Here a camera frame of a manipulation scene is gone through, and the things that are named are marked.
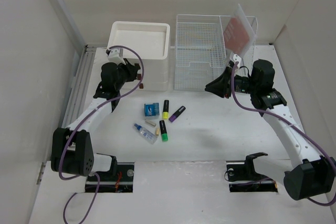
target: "bottle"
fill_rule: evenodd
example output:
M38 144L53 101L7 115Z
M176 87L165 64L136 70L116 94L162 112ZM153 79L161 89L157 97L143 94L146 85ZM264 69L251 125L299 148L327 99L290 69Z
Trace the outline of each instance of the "bottle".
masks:
M154 144L155 141L158 139L157 136L155 136L152 132L150 132L149 130L147 130L146 128L134 124L134 126L136 127L136 129L140 132L141 135L143 135L146 140L150 143L150 144Z

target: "small beige object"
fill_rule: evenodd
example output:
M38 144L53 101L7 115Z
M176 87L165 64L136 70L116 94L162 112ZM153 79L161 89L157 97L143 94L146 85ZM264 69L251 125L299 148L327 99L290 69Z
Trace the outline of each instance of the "small beige object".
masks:
M156 126L156 123L154 123L154 122L151 121L151 120L145 120L145 123L146 123L146 124L149 124L150 126L153 126L153 127Z

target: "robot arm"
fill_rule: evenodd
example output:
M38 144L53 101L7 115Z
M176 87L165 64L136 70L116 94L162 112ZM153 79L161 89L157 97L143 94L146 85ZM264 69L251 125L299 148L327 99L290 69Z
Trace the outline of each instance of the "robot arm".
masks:
M90 133L114 111L119 100L109 102L101 107L107 100L120 96L120 89L125 82L137 79L139 66L131 65L122 58L122 49L107 50L109 63L101 68L101 82L89 107L73 123L66 128L58 128L53 134L51 151L51 169L58 172L60 158L69 136L75 128L93 111L96 112L86 120L72 139L71 146L67 149L62 171L64 173L88 176L90 173L101 171L115 175L117 159L115 156L96 154L93 152Z
M205 91L222 98L231 96L231 75L237 58L240 59L237 55L231 55L224 73L209 83ZM243 165L227 165L228 170L234 171L228 173L229 181L259 180L267 176L283 184L294 200L327 193L333 184L333 169L326 158L291 127L296 122L281 93L273 88L274 75L275 71L269 61L257 60L253 64L251 76L235 76L234 90L250 94L252 105L276 132L290 162L272 159L265 153L251 154L246 157ZM262 111L281 116L291 125Z

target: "wire basket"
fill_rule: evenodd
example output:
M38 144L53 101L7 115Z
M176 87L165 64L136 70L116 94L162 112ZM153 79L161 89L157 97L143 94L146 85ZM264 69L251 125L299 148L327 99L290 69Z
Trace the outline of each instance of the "wire basket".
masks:
M247 17L257 32L255 17ZM175 90L204 91L205 85L225 69L226 50L223 31L231 16L178 15L176 22ZM243 58L251 71L254 45ZM238 73L247 75L246 69Z

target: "yellow cap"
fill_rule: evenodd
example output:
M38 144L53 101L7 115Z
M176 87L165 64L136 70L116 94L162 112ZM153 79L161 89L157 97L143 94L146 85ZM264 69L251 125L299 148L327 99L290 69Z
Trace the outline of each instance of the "yellow cap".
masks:
M169 118L169 114L168 114L168 112L163 112L162 113L162 119L163 120L167 120Z

